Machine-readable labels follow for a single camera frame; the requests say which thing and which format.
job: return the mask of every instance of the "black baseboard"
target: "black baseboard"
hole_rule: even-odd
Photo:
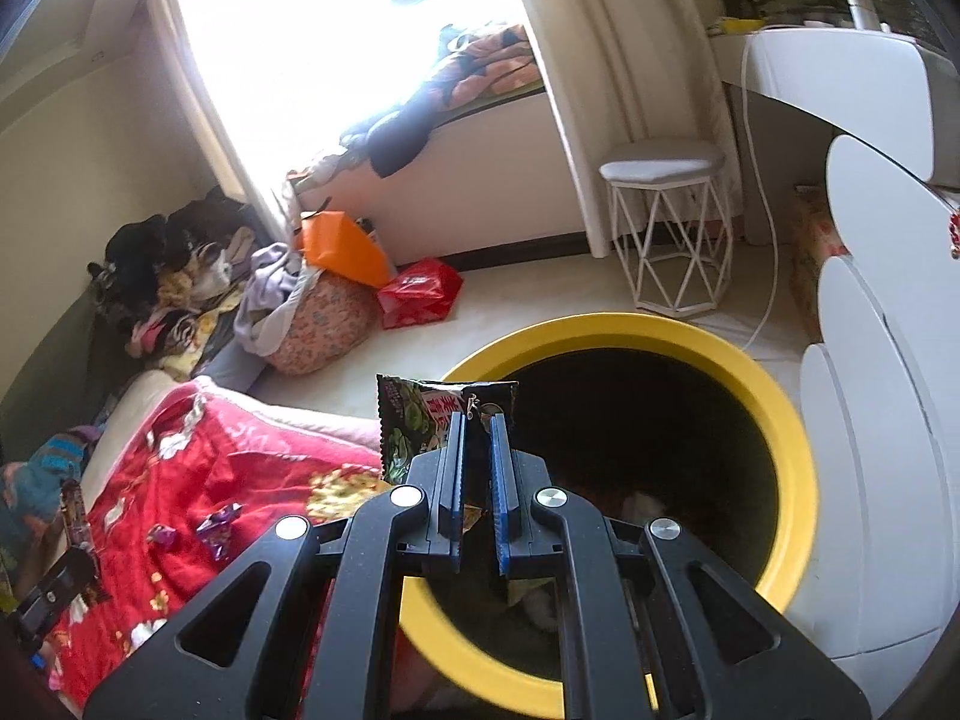
[[[517,241],[515,244],[461,251],[440,257],[440,260],[458,271],[478,271],[483,268],[496,268],[499,265],[515,265],[533,260],[552,260],[556,257],[589,253],[587,233],[565,233],[536,238],[532,241]]]

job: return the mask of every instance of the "red plastic bag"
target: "red plastic bag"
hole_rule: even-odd
[[[446,319],[463,283],[460,274],[440,260],[409,266],[376,294],[383,309],[383,329]]]

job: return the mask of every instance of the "beige curtain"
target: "beige curtain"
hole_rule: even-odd
[[[741,212],[733,125],[693,0],[522,1],[593,256],[610,240],[597,170],[621,143],[716,143],[727,153],[720,189]]]
[[[224,194],[253,205],[272,237],[288,240],[288,207],[276,191],[258,187],[230,141],[197,69],[179,1],[147,0],[147,9],[176,97]]]

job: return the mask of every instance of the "silver bolt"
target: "silver bolt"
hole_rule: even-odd
[[[658,517],[650,523],[650,533],[663,541],[673,541],[680,536],[680,523],[670,517]]]
[[[306,533],[308,527],[310,526],[303,517],[283,517],[277,522],[277,536],[284,541],[294,541]]]
[[[394,488],[392,493],[390,493],[390,502],[394,506],[401,507],[402,509],[409,509],[411,506],[419,504],[423,497],[424,494],[419,491],[419,488],[415,488],[414,485],[401,485],[398,488]]]
[[[560,509],[566,503],[566,493],[558,488],[544,488],[536,494],[536,502],[547,509]]]

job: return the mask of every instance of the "orange shopping bag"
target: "orange shopping bag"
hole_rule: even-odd
[[[343,211],[304,219],[304,256],[316,268],[376,289],[390,282],[387,255]]]

